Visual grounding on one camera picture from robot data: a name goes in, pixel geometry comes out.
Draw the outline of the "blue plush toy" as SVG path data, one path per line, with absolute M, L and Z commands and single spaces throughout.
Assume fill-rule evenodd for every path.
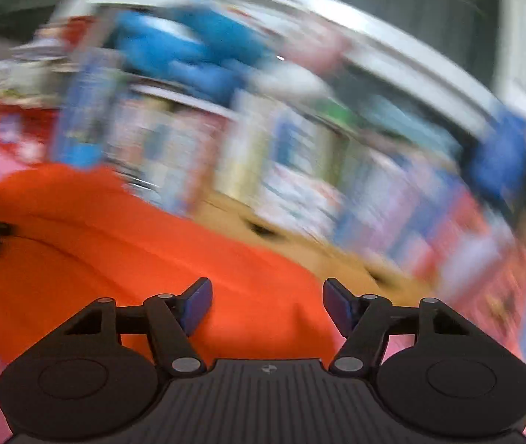
M 188 0 L 164 13 L 121 11 L 113 46 L 133 72 L 174 81 L 196 97 L 230 105 L 250 72 L 272 55 L 259 31 L 212 0 Z

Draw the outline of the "red storage crate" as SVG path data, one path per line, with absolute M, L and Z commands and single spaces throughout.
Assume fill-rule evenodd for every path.
M 49 161 L 59 110 L 0 102 L 0 150 L 19 164 Z

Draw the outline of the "row of upright books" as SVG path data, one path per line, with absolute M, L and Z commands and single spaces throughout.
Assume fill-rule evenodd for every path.
M 477 201 L 456 166 L 411 148 L 381 152 L 265 95 L 236 115 L 125 76 L 116 51 L 56 66 L 58 159 L 100 143 L 124 188 L 192 219 L 210 191 L 274 226 L 431 284 L 512 351 L 526 312 L 526 246 Z

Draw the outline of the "orange puffer jacket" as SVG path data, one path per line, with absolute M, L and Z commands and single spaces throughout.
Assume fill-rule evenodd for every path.
M 0 358 L 11 361 L 90 302 L 135 306 L 212 282 L 191 342 L 216 359 L 319 358 L 339 339 L 309 270 L 169 215 L 109 169 L 46 165 L 0 180 Z

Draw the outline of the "white window frame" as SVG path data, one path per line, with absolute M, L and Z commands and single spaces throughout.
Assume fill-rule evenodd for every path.
M 98 4 L 153 7 L 178 0 L 65 0 L 54 15 L 69 17 L 89 12 Z M 526 119 L 526 0 L 500 0 L 501 17 L 494 83 L 485 88 L 428 44 L 366 11 L 337 0 L 240 0 L 266 27 L 277 30 L 294 9 L 305 9 L 349 30 L 356 38 L 349 61 L 453 120 L 481 137 L 499 103 Z

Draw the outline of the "wooden drawer box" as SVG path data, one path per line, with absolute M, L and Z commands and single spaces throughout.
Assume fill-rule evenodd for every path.
M 260 219 L 251 208 L 233 198 L 208 192 L 191 214 L 211 231 L 251 246 L 262 246 L 298 263 L 323 282 L 335 278 L 353 294 L 376 294 L 397 306 L 414 306 L 432 294 L 432 288 L 384 263 L 367 263 L 353 253 L 311 236 L 298 235 Z

